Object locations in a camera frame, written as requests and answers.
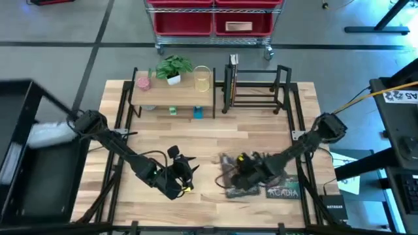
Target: red storage bin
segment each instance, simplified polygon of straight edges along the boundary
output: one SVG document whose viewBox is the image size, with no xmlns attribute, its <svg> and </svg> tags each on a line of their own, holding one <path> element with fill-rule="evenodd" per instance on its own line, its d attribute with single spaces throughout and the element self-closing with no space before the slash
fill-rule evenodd
<svg viewBox="0 0 418 235">
<path fill-rule="evenodd" d="M 227 32 L 225 30 L 226 22 L 252 22 L 252 31 Z M 259 13 L 216 13 L 215 14 L 215 32 L 219 36 L 269 36 L 273 32 L 273 15 Z"/>
<path fill-rule="evenodd" d="M 209 36 L 212 13 L 155 13 L 154 31 L 164 36 Z"/>
<path fill-rule="evenodd" d="M 282 2 L 283 0 L 216 0 L 216 5 L 234 8 L 275 8 Z"/>
<path fill-rule="evenodd" d="M 213 0 L 147 0 L 153 7 L 211 7 Z"/>
</svg>

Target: concrete floor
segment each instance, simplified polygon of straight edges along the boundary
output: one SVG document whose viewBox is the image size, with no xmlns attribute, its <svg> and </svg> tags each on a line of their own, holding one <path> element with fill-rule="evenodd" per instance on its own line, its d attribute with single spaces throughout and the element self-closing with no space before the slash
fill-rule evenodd
<svg viewBox="0 0 418 235">
<path fill-rule="evenodd" d="M 97 109 L 106 80 L 130 79 L 133 67 L 154 67 L 161 57 L 155 48 L 101 48 L 100 42 L 150 42 L 152 28 L 140 0 L 115 0 L 106 30 L 99 28 L 111 0 L 76 0 L 37 7 L 24 0 L 2 0 L 0 7 L 0 79 L 33 78 L 68 106 L 72 106 L 83 76 L 87 79 L 81 109 Z M 329 1 L 337 7 L 346 1 Z M 346 50 L 274 50 L 271 61 L 263 49 L 166 48 L 165 55 L 189 57 L 194 65 L 222 68 L 231 53 L 240 54 L 240 68 L 273 69 L 282 64 L 293 69 L 293 81 L 315 82 L 323 112 L 330 112 L 368 86 L 369 79 L 391 76 L 418 56 L 418 8 L 405 8 L 390 25 L 407 25 L 407 36 L 346 34 L 345 26 L 375 25 L 389 9 L 389 0 L 356 0 L 340 10 L 323 10 L 320 0 L 288 0 L 273 34 L 278 46 L 351 45 Z M 92 42 L 91 44 L 14 44 L 6 42 Z M 405 46 L 396 50 L 350 50 L 372 46 Z M 97 56 L 91 52 L 98 50 Z M 92 59 L 91 73 L 87 63 Z M 270 80 L 268 77 L 243 80 Z M 41 121 L 62 119 L 49 104 L 42 104 Z M 349 127 L 334 148 L 372 149 L 389 146 L 379 137 L 383 130 L 376 105 L 365 100 L 341 113 Z"/>
</svg>

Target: green plant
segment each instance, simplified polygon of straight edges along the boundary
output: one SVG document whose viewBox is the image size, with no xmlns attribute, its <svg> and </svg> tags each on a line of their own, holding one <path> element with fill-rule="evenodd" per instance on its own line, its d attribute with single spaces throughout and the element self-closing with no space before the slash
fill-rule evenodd
<svg viewBox="0 0 418 235">
<path fill-rule="evenodd" d="M 192 72 L 193 68 L 189 59 L 172 55 L 164 59 L 156 68 L 157 78 L 167 79 L 181 72 Z"/>
</svg>

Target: wooden tabletop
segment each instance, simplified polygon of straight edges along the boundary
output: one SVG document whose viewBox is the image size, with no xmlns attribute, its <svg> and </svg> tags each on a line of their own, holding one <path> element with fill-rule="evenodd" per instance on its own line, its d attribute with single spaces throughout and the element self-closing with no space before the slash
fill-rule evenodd
<svg viewBox="0 0 418 235">
<path fill-rule="evenodd" d="M 135 81 L 145 76 L 148 71 L 138 71 Z M 158 79 L 153 73 L 151 77 L 151 89 L 142 91 L 137 86 L 133 90 L 132 104 L 161 105 L 161 106 L 213 106 L 213 79 L 210 74 L 210 89 L 200 92 L 195 89 L 194 73 L 181 74 L 182 81 L 170 86 L 166 79 Z"/>
<path fill-rule="evenodd" d="M 109 127 L 114 125 L 122 84 L 120 80 L 109 80 L 106 83 L 100 112 L 108 118 Z M 305 124 L 309 127 L 320 114 L 314 84 L 299 82 L 298 86 Z M 268 88 L 241 87 L 238 92 L 269 93 Z M 190 164 L 192 167 L 200 165 L 200 168 L 193 178 L 195 189 L 182 198 L 169 200 L 157 189 L 149 188 L 141 182 L 129 165 L 124 164 L 115 225 L 130 225 L 135 220 L 145 226 L 276 228 L 278 223 L 284 223 L 287 228 L 305 226 L 300 200 L 269 199 L 263 190 L 258 196 L 227 199 L 224 189 L 214 183 L 215 177 L 221 174 L 220 153 L 230 156 L 237 156 L 244 151 L 277 153 L 291 145 L 286 112 L 281 110 L 278 115 L 274 115 L 271 108 L 231 108 L 227 114 L 222 114 L 222 92 L 218 91 L 217 94 L 216 119 L 212 119 L 209 109 L 204 110 L 204 119 L 193 119 L 192 108 L 179 108 L 177 116 L 171 116 L 164 108 L 143 110 L 140 119 L 133 117 L 131 131 L 137 131 L 138 134 L 129 137 L 128 145 L 137 153 L 153 149 L 166 151 L 178 145 L 184 155 L 197 157 Z M 296 120 L 294 103 L 292 107 Z M 98 143 L 92 142 L 90 148 L 97 146 Z M 72 220 L 78 219 L 99 194 L 107 156 L 108 152 L 103 148 L 89 153 Z M 163 163 L 159 155 L 149 157 Z M 335 178 L 331 158 L 324 151 L 318 150 L 313 158 L 313 169 L 318 193 L 323 194 L 323 184 Z M 296 174 L 295 161 L 289 162 L 285 170 L 288 174 Z M 338 194 L 335 181 L 327 184 L 327 193 Z M 313 202 L 308 192 L 306 194 L 310 218 L 315 223 Z M 103 218 L 107 218 L 109 198 Z"/>
</svg>

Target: cart wheel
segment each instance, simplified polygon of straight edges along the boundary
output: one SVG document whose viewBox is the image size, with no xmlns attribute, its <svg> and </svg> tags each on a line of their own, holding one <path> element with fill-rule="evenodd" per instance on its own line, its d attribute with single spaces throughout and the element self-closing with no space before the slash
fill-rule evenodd
<svg viewBox="0 0 418 235">
<path fill-rule="evenodd" d="M 264 49 L 264 58 L 269 61 L 273 58 L 273 55 L 273 48 L 271 46 L 266 46 L 266 48 Z"/>
<path fill-rule="evenodd" d="M 159 55 L 164 55 L 164 47 L 162 45 L 155 46 Z"/>
</svg>

